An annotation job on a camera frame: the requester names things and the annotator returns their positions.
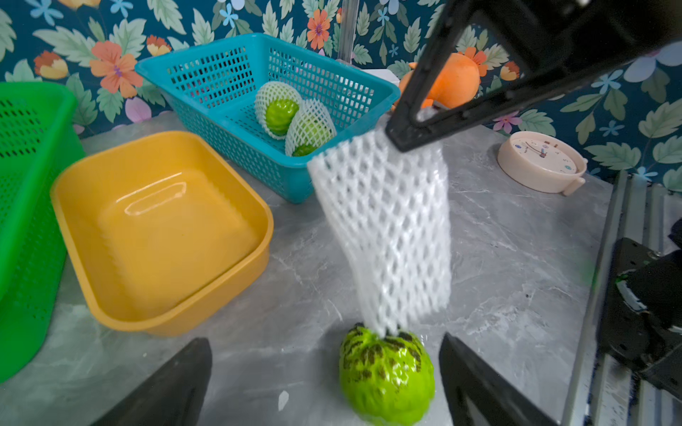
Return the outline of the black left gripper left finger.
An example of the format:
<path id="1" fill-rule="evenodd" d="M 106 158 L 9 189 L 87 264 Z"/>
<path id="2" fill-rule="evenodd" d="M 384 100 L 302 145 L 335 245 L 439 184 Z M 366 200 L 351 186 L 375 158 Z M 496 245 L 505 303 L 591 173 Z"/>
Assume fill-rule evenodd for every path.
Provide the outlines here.
<path id="1" fill-rule="evenodd" d="M 195 338 L 95 424 L 196 425 L 211 369 L 209 340 Z"/>

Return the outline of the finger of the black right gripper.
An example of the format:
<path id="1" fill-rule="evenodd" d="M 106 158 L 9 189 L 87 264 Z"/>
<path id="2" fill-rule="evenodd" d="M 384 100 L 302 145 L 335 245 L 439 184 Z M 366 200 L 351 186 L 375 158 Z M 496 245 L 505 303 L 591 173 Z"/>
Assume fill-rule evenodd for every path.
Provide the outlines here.
<path id="1" fill-rule="evenodd" d="M 491 54 L 461 42 L 471 23 L 511 55 L 500 87 L 481 92 Z M 681 37 L 679 1 L 449 1 L 401 81 L 385 126 L 406 153 L 569 92 Z"/>

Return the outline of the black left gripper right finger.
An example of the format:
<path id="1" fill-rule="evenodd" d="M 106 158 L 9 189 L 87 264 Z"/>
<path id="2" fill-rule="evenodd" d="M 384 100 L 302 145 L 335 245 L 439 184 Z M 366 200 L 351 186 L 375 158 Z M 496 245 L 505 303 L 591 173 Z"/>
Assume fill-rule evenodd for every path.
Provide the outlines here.
<path id="1" fill-rule="evenodd" d="M 474 425 L 474 406 L 488 425 L 555 425 L 479 355 L 450 333 L 439 351 L 440 378 L 455 425 Z"/>

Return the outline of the dark speckled custard apple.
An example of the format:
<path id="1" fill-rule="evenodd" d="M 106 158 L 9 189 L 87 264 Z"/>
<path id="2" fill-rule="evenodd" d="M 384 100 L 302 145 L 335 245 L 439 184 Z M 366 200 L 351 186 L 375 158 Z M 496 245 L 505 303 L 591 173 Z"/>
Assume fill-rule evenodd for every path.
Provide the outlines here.
<path id="1" fill-rule="evenodd" d="M 363 323 L 340 346 L 339 383 L 352 410 L 371 425 L 415 425 L 435 396 L 434 366 L 421 340 L 406 330 L 380 337 Z"/>

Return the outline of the light green custard apple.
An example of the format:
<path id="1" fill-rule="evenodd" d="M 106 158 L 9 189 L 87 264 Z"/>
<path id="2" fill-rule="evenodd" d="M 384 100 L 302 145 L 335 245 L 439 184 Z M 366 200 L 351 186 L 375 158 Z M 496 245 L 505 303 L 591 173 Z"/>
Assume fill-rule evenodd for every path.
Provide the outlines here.
<path id="1" fill-rule="evenodd" d="M 271 102 L 265 114 L 268 131 L 275 137 L 285 137 L 298 110 L 299 103 L 292 99 L 277 99 Z"/>

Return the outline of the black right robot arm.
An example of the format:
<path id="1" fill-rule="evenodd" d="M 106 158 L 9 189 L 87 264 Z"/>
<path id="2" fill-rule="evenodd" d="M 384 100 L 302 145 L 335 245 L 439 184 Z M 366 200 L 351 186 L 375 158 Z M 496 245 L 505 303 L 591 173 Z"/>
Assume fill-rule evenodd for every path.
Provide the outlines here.
<path id="1" fill-rule="evenodd" d="M 470 22 L 490 26 L 524 76 L 420 121 L 451 49 Z M 678 1 L 449 1 L 386 133 L 410 152 L 500 115 L 571 92 L 623 63 L 680 40 Z M 609 275 L 600 349 L 656 387 L 681 393 L 681 254 Z"/>

